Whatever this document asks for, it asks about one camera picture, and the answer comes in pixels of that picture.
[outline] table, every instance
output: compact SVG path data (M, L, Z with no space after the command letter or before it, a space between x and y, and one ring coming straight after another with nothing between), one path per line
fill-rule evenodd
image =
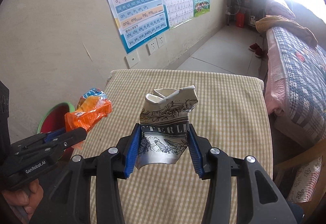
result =
M110 74L104 92L113 111L88 134L81 154L99 155L130 135L139 122L144 96L154 88L195 85L198 105L189 122L199 136L229 156L255 156L272 176L272 140L257 78L212 72L178 70L117 70ZM206 204L209 181L202 181L193 169L188 150L175 165L151 164L134 169L128 180L119 180L126 224L199 224ZM236 179L232 181L230 223L236 221ZM91 185L91 223L96 222L95 181Z

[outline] tiled floor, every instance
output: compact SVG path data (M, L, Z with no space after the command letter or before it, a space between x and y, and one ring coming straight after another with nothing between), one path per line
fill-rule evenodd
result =
M248 49L255 42L262 47L257 31L225 26L177 69L258 77L260 59Z

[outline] human hand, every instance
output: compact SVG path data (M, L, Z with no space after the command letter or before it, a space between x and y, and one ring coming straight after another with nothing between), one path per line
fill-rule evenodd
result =
M36 179L29 184L31 191L29 197L23 190L17 190L14 192L3 190L2 195L9 205L24 207L28 220L31 219L35 209L43 198L43 188L39 184L39 180Z

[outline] electrical outlet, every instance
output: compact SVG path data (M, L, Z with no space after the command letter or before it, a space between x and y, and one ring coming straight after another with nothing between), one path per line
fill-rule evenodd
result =
M158 44L159 48L160 48L161 46L163 46L163 45L166 44L166 40L165 40L165 36L164 36L164 34L161 34L161 35L159 35L159 36L157 37L157 44Z
M128 63L128 67L131 68L131 67L134 67L138 62L140 62L140 59L138 57L138 53L137 53L137 50L129 53L127 56L126 56L126 61Z
M149 54L153 54L156 50L159 49L156 38L153 38L151 41L149 41L146 46Z

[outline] red shoe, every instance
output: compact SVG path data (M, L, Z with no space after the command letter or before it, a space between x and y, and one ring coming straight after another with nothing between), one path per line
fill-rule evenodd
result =
M257 58L261 58L263 56L263 50L260 48L260 46L257 47L257 49L255 51L255 56Z
M255 43L255 44L249 46L249 49L250 49L251 51L256 51L258 47L259 47L258 44Z

